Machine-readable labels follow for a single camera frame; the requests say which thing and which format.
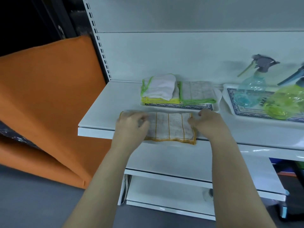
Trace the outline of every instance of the right arm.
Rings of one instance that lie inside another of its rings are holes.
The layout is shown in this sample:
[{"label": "right arm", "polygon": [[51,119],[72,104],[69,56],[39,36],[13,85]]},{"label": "right arm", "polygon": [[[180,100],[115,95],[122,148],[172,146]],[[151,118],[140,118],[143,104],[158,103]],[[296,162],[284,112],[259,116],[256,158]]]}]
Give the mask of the right arm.
[{"label": "right arm", "polygon": [[275,228],[253,184],[238,145],[221,115],[204,109],[189,119],[211,143],[212,184],[217,226]]}]

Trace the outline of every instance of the floor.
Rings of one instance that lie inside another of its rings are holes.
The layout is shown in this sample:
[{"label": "floor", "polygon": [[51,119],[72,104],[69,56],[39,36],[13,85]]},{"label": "floor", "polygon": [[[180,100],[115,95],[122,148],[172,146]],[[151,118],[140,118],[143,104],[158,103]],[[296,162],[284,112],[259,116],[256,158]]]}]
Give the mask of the floor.
[{"label": "floor", "polygon": [[[0,224],[3,228],[61,227],[77,204],[82,189],[0,165]],[[278,227],[304,227],[304,222],[282,223],[274,208],[269,213]],[[122,205],[114,228],[214,228],[215,222],[184,215]]]}]

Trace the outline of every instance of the transparent spray bottle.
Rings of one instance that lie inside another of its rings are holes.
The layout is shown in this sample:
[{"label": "transparent spray bottle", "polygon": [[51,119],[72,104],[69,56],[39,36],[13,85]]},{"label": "transparent spray bottle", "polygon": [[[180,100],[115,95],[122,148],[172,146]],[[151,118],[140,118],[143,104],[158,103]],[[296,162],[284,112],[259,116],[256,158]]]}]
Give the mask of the transparent spray bottle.
[{"label": "transparent spray bottle", "polygon": [[247,108],[257,105],[262,100],[267,87],[265,73],[268,72],[269,67],[279,64],[274,59],[260,54],[254,55],[252,58],[252,63],[238,77],[250,69],[258,69],[253,76],[245,79],[234,93],[234,101]]},{"label": "transparent spray bottle", "polygon": [[265,112],[275,119],[288,119],[304,112],[304,66],[293,75],[280,82],[278,86],[300,78],[296,84],[280,88],[270,96],[265,104]]}]

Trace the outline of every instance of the left arm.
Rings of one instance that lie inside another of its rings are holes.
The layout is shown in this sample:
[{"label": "left arm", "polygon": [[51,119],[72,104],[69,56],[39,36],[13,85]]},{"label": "left arm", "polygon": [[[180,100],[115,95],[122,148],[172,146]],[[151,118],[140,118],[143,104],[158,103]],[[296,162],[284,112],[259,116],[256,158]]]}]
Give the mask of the left arm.
[{"label": "left arm", "polygon": [[[138,127],[140,119],[144,123]],[[146,137],[149,126],[144,113],[121,115],[116,123],[111,149],[63,228],[113,226],[127,162]]]}]

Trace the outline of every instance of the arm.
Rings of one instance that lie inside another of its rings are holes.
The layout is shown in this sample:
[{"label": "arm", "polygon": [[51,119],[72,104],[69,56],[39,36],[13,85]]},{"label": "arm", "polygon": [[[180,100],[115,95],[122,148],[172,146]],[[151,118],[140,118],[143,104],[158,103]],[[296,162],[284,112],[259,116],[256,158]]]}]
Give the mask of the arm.
[{"label": "arm", "polygon": [[[144,123],[138,127],[140,119]],[[121,115],[116,123],[111,149],[63,228],[113,226],[128,159],[146,137],[149,126],[144,113]]]},{"label": "arm", "polygon": [[253,184],[246,163],[221,115],[202,110],[189,124],[209,139],[218,227],[275,228]]}]

